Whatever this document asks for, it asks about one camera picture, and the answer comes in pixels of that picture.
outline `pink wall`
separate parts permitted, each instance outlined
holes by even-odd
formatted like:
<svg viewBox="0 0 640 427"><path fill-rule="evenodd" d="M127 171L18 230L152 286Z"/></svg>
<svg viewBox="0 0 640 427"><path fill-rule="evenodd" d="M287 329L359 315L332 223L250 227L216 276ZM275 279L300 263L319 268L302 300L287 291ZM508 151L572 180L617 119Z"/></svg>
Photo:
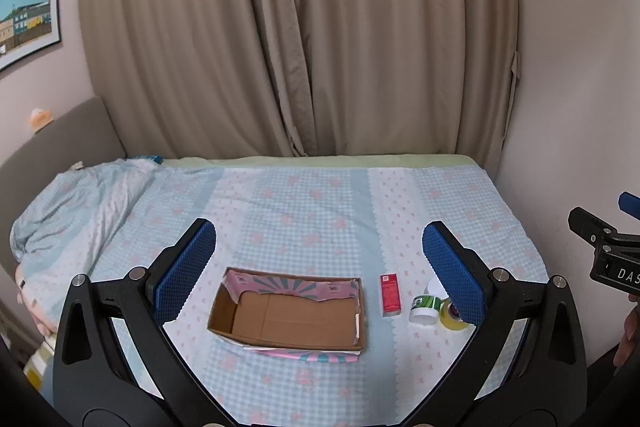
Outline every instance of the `pink wall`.
<svg viewBox="0 0 640 427"><path fill-rule="evenodd" d="M640 233L618 196L640 194L640 0L520 0L522 79L496 184L567 277L588 359L620 340L626 296L589 279L593 250L567 227L583 206Z"/></svg>
<svg viewBox="0 0 640 427"><path fill-rule="evenodd" d="M62 43L0 73L0 162L33 136L29 127L32 109L50 109L57 117L93 95L78 0L59 1ZM0 300L34 330L33 321L24 307L18 305L15 293L13 274L9 276L0 268Z"/></svg>

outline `striped object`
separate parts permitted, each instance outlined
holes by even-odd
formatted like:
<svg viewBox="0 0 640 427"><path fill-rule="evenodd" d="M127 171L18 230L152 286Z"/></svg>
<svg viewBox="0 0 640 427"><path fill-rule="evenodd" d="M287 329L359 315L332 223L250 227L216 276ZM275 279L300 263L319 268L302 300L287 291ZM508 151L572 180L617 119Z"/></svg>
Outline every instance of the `striped object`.
<svg viewBox="0 0 640 427"><path fill-rule="evenodd" d="M38 391L42 386L42 376L47 368L47 362L53 357L53 350L56 346L56 336L47 337L38 350L31 356L24 366L24 374L31 385Z"/></svg>
<svg viewBox="0 0 640 427"><path fill-rule="evenodd" d="M278 359L300 360L301 362L346 363L357 362L359 351L354 353L321 353L319 351L292 351L290 349L256 349L256 353Z"/></svg>
<svg viewBox="0 0 640 427"><path fill-rule="evenodd" d="M240 300L242 293L252 291L263 294L281 294L303 297L313 301L326 301L329 299L356 299L357 307L360 306L358 298L358 280L350 281L315 281L305 280L302 277L283 277L273 275L256 275L245 273L235 269L229 269L223 284L235 303Z"/></svg>

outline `yellow tape roll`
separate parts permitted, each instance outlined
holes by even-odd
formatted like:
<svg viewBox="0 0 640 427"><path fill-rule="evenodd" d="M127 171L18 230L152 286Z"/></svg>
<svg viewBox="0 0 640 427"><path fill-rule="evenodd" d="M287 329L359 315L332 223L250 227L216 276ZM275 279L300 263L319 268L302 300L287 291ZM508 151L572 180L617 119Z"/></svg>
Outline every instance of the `yellow tape roll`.
<svg viewBox="0 0 640 427"><path fill-rule="evenodd" d="M447 330L460 331L465 329L468 324L463 322L459 317L454 317L450 311L451 299L445 299L440 307L440 322Z"/></svg>

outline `beige curtain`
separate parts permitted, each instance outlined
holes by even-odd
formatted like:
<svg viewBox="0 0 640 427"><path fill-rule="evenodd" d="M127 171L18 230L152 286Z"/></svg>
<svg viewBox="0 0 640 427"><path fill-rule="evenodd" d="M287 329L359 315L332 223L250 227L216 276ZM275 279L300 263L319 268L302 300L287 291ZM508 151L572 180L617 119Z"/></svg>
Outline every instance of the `beige curtain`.
<svg viewBox="0 0 640 427"><path fill-rule="evenodd" d="M79 0L129 154L460 153L495 171L517 0Z"/></svg>

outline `headboard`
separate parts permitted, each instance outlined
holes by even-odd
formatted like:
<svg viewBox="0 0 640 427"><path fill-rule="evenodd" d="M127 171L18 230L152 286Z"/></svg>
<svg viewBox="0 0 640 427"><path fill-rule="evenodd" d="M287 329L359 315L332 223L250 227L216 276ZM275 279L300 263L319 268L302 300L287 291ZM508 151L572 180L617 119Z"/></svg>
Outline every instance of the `headboard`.
<svg viewBox="0 0 640 427"><path fill-rule="evenodd" d="M47 125L0 166L0 265L11 277L17 263L9 232L31 201L76 162L90 167L124 156L104 103L95 96Z"/></svg>

